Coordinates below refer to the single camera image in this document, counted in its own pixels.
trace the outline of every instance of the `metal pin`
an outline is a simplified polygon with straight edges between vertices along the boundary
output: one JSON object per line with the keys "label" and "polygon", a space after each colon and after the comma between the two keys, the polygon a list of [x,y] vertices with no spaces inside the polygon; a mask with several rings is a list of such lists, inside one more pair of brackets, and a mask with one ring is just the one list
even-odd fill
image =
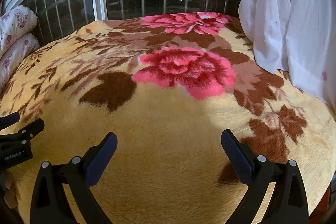
{"label": "metal pin", "polygon": [[42,163],[42,168],[47,168],[49,166],[49,162],[45,161]]}
{"label": "metal pin", "polygon": [[260,161],[260,162],[265,162],[266,161],[266,157],[264,155],[259,155],[257,157],[257,159]]}
{"label": "metal pin", "polygon": [[295,166],[296,166],[296,161],[294,161],[294,160],[290,160],[290,161],[289,161],[289,164],[290,164],[291,166],[295,167]]}
{"label": "metal pin", "polygon": [[81,161],[81,158],[80,158],[80,157],[74,157],[74,158],[72,158],[72,160],[71,160],[71,162],[72,162],[73,164],[78,164],[78,163],[80,163],[80,161]]}

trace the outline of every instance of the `floral pillow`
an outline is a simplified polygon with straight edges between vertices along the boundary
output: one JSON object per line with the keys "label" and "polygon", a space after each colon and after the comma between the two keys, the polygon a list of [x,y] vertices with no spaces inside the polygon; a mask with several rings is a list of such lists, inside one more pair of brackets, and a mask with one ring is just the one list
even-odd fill
{"label": "floral pillow", "polygon": [[25,33],[34,29],[37,16],[22,5],[0,17],[0,58]]}
{"label": "floral pillow", "polygon": [[20,37],[0,58],[0,94],[24,58],[39,47],[36,37],[28,33]]}

